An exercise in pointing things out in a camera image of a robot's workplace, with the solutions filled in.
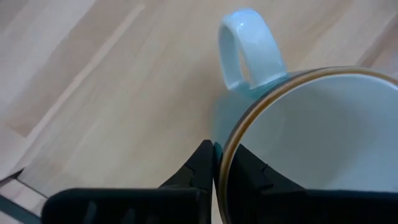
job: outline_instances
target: black plastic part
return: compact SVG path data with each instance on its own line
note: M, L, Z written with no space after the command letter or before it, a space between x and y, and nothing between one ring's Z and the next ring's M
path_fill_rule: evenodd
M213 156L203 141L158 189L66 190L46 202L42 223L210 223Z
M218 142L214 142L213 153L213 180L215 188L218 189L218 179L220 177L220 165L223 159L223 148Z
M397 223L398 194L307 190L240 145L228 181L233 224Z

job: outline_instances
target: mug rim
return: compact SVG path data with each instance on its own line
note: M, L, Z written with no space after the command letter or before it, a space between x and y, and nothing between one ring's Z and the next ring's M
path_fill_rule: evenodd
M398 86L398 80L392 78L384 73L376 72L374 70L362 67L327 67L311 70L304 73L299 73L291 77L286 82L276 84L274 88L263 94L256 102L254 102L242 115L236 123L234 129L229 134L228 140L223 148L223 157L220 164L220 175L218 178L218 206L220 208L220 215L223 223L232 223L228 211L227 204L227 189L229 179L229 169L231 168L232 161L239 143L244 136L244 133L249 129L254 120L268 107L276 102L279 98L284 96L289 91L297 88L300 85L314 81L320 78L325 78L333 75L347 75L359 74L369 77L384 80Z

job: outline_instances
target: light blue mug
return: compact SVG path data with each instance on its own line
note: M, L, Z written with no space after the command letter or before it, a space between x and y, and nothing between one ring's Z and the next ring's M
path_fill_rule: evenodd
M217 191L225 223L229 168L239 144L306 188L398 191L391 172L398 170L397 80L358 67L287 73L270 30L252 9L224 16L219 50L229 93L215 108L213 140L223 154Z

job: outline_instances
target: mug handle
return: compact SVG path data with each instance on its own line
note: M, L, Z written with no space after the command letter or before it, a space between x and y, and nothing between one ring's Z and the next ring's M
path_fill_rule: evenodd
M252 9L241 9L224 16L218 35L221 68L227 89L250 89L268 84L287 74L277 44L262 17ZM249 70L244 80L239 62L240 49Z

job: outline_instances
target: wooden surface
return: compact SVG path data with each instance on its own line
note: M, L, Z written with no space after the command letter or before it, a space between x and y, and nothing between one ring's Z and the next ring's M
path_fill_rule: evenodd
M40 216L42 207L47 200L43 195L30 189L16 179L7 179L0 185L0 195L5 196L26 210ZM0 212L1 224L19 223L17 220Z
M211 138L218 24L240 7L290 71L397 71L394 0L1 0L0 179L27 166L44 195L161 184Z

